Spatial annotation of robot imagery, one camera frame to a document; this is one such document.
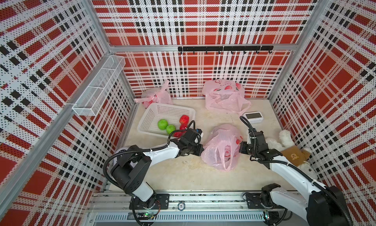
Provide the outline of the green apple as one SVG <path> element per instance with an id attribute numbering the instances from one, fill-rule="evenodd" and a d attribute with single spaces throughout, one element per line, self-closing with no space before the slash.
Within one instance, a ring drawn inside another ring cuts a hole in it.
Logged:
<path id="1" fill-rule="evenodd" d="M 172 132 L 176 130 L 176 127 L 172 124 L 166 126 L 166 132 L 170 135 Z"/>
<path id="2" fill-rule="evenodd" d="M 160 130 L 165 130 L 166 126 L 169 125 L 168 121 L 165 119 L 161 119 L 158 121 L 157 126 Z"/>

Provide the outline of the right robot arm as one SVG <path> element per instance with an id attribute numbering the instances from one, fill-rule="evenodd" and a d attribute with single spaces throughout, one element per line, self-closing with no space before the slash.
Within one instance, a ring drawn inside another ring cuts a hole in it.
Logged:
<path id="1" fill-rule="evenodd" d="M 304 219 L 310 226 L 352 226 L 353 221 L 343 193 L 335 186 L 309 177 L 275 149 L 269 149 L 263 132 L 249 129 L 248 139 L 240 153 L 250 155 L 251 161 L 284 178 L 298 193 L 290 193 L 278 184 L 261 189 L 260 203 L 264 208 L 284 207 Z"/>

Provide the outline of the red apple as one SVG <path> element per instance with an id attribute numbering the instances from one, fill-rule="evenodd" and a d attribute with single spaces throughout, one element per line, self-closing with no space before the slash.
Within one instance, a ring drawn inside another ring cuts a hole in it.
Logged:
<path id="1" fill-rule="evenodd" d="M 175 138 L 180 138 L 182 135 L 183 135 L 182 132 L 176 132 L 176 133 L 173 134 L 173 136 L 174 136 Z"/>
<path id="2" fill-rule="evenodd" d="M 187 128 L 188 128 L 187 124 L 181 124 L 180 126 L 180 130 L 185 130 Z"/>
<path id="3" fill-rule="evenodd" d="M 190 117 L 188 115 L 182 115 L 179 119 L 181 125 L 188 125 L 190 122 Z"/>

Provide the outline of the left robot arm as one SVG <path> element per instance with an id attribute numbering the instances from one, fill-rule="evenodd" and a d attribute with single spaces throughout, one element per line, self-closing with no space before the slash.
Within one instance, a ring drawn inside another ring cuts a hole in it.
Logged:
<path id="1" fill-rule="evenodd" d="M 145 181 L 149 168 L 165 160 L 181 156 L 200 156 L 204 151 L 200 143 L 201 129 L 188 128 L 180 138 L 168 138 L 163 146 L 141 149 L 137 145 L 117 151 L 107 158 L 103 165 L 105 178 L 133 197 L 130 208 L 152 209 L 156 204 L 161 209 L 168 208 L 163 200 L 168 194 L 157 194 Z"/>

